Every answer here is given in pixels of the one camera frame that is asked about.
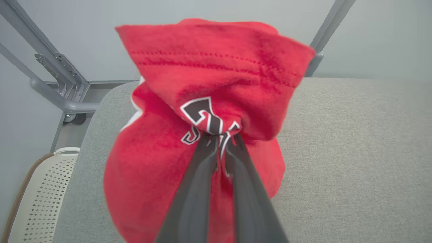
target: gray bench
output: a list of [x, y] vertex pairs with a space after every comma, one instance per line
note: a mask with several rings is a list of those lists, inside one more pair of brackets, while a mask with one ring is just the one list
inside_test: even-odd
[[[136, 85], [113, 89], [94, 114], [54, 243], [124, 242], [102, 176]], [[290, 241], [432, 242], [431, 105], [431, 82], [305, 78], [278, 136], [286, 172], [273, 204]]]

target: metal bracket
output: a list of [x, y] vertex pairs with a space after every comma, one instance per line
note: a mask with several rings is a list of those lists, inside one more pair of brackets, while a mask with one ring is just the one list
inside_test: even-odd
[[36, 60], [45, 67], [45, 69], [51, 73], [51, 75], [57, 80], [58, 83], [58, 93], [63, 97], [68, 97], [73, 89], [73, 83], [61, 74], [54, 65], [48, 61], [44, 56], [40, 54], [35, 54]]
[[76, 91], [73, 95], [72, 101], [82, 102], [89, 90], [90, 84], [84, 79], [84, 77], [78, 72], [78, 70], [70, 63], [70, 61], [61, 53], [56, 52], [55, 57], [61, 64], [69, 71], [73, 76], [76, 85]]

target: seam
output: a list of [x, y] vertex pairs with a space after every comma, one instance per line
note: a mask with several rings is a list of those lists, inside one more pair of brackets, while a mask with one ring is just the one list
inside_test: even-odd
[[[252, 74], [260, 77], [266, 77], [271, 78], [268, 75], [263, 75], [259, 72], [254, 72], [248, 69], [234, 69], [230, 67], [225, 67], [221, 65], [214, 65], [214, 64], [185, 64], [185, 63], [175, 63], [175, 62], [161, 62], [161, 63], [147, 63], [147, 62], [138, 62], [136, 63], [137, 66], [184, 66], [184, 67], [197, 67], [197, 68], [204, 68], [204, 69], [217, 69], [217, 70], [227, 70], [227, 71], [236, 71], [239, 73], [247, 73]], [[297, 88], [297, 86], [291, 85], [289, 83], [285, 83], [284, 85], [290, 87], [290, 88]]]
[[261, 66], [265, 66], [268, 68], [272, 68], [272, 69], [276, 69], [279, 72], [287, 72], [293, 76], [299, 76], [299, 74], [293, 73], [293, 72], [289, 72], [289, 71], [285, 71], [285, 68], [277, 68], [268, 64], [264, 64], [261, 63], [259, 61], [254, 61], [254, 60], [250, 60], [247, 58], [242, 58], [242, 57], [237, 57], [234, 55], [223, 55], [223, 54], [216, 54], [216, 53], [206, 53], [206, 52], [188, 52], [188, 53], [178, 53], [178, 52], [162, 52], [162, 51], [158, 51], [158, 52], [143, 52], [143, 51], [131, 51], [130, 52], [131, 55], [179, 55], [179, 56], [214, 56], [214, 57], [218, 57], [218, 58], [230, 58], [230, 59], [236, 59], [236, 60], [240, 60], [240, 61], [246, 61], [246, 62], [250, 62], [253, 64], [257, 64], [257, 65], [261, 65]]

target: red fabric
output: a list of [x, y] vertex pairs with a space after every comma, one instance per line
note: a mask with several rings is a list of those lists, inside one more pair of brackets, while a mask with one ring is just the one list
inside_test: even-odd
[[[155, 239], [198, 144], [191, 125], [225, 138], [240, 131], [273, 197], [285, 170], [275, 136], [313, 50], [259, 22], [187, 19], [116, 30], [146, 80], [132, 94], [142, 115], [118, 135], [104, 177], [107, 205], [125, 240]], [[206, 104], [210, 110], [192, 114], [192, 106]], [[220, 162], [219, 168], [210, 193], [211, 243], [233, 237], [232, 185]]]

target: gray wall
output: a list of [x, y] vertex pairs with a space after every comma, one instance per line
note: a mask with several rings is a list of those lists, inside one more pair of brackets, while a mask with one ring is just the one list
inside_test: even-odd
[[[0, 43], [17, 57], [35, 53], [1, 15], [0, 31]], [[62, 113], [0, 55], [0, 234], [27, 172], [50, 152]]]
[[432, 0], [357, 0], [317, 77], [432, 81]]
[[[199, 17], [256, 20], [310, 44], [334, 0], [19, 0], [88, 80], [136, 80], [114, 31]], [[357, 0], [324, 49], [317, 77], [431, 80], [431, 0]]]

